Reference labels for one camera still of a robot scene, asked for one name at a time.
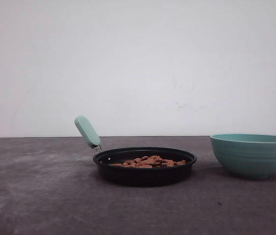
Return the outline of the black frying pan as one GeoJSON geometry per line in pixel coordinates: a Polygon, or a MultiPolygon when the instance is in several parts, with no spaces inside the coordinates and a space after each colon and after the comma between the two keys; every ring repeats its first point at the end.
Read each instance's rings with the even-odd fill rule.
{"type": "Polygon", "coordinates": [[[99,175],[117,184],[129,186],[173,184],[188,178],[192,166],[197,160],[197,157],[190,152],[165,147],[125,147],[102,151],[101,140],[90,121],[84,116],[78,116],[74,123],[88,146],[98,150],[93,157],[93,161],[97,165],[99,175]],[[127,168],[110,165],[153,155],[159,155],[163,159],[174,161],[185,160],[186,164],[163,168],[127,168]]]}

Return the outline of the brown beef cubes pile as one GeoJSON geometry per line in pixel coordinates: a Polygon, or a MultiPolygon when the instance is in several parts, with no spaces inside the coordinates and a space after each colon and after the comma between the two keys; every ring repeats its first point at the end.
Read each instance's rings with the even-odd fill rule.
{"type": "Polygon", "coordinates": [[[127,160],[122,163],[113,163],[111,166],[127,167],[127,168],[163,168],[185,165],[186,161],[174,161],[163,159],[159,155],[143,156],[134,160],[127,160]]]}

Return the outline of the teal ceramic bowl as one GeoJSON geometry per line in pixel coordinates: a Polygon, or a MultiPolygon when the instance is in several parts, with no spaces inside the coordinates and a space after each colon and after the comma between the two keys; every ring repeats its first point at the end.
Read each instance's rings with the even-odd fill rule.
{"type": "Polygon", "coordinates": [[[216,159],[228,172],[255,179],[276,174],[276,136],[218,134],[210,140],[216,159]]]}

